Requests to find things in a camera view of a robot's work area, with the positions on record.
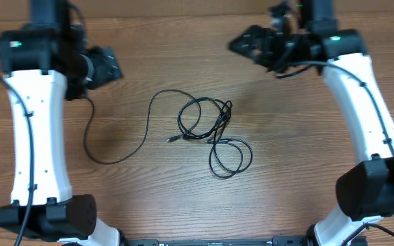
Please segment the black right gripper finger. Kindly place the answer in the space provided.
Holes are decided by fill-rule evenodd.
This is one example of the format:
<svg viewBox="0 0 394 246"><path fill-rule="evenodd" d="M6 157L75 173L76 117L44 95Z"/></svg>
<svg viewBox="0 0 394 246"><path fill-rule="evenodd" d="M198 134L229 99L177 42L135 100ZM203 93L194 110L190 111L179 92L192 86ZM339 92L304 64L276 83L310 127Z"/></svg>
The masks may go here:
<svg viewBox="0 0 394 246"><path fill-rule="evenodd" d="M252 60L262 56L262 40L254 36L239 36L228 43L228 49Z"/></svg>
<svg viewBox="0 0 394 246"><path fill-rule="evenodd" d="M267 36L268 28L260 25L251 25L241 34L239 34L235 40L262 40Z"/></svg>

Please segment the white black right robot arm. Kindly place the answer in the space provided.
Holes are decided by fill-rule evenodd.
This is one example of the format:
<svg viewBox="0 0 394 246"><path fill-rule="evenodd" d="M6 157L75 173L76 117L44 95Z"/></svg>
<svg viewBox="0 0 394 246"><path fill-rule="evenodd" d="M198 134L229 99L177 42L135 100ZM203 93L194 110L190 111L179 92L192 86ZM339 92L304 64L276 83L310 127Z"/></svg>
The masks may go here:
<svg viewBox="0 0 394 246"><path fill-rule="evenodd" d="M394 121L376 83L372 60L355 29L341 29L331 1L287 1L269 9L272 25L253 25L230 51L279 78L316 68L336 98L355 166L335 185L337 205L290 245L365 245L363 231L394 215Z"/></svg>

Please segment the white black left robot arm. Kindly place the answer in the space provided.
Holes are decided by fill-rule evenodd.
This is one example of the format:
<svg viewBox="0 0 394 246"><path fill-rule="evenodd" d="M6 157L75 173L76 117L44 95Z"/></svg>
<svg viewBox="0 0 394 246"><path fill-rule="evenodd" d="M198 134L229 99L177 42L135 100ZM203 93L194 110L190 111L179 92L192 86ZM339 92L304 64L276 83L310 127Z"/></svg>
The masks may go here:
<svg viewBox="0 0 394 246"><path fill-rule="evenodd" d="M125 245L97 215L92 195L75 195L66 168L64 104L122 78L113 51L86 47L73 4L32 1L30 21L0 37L3 82L14 123L15 176L0 227L18 238L63 245Z"/></svg>

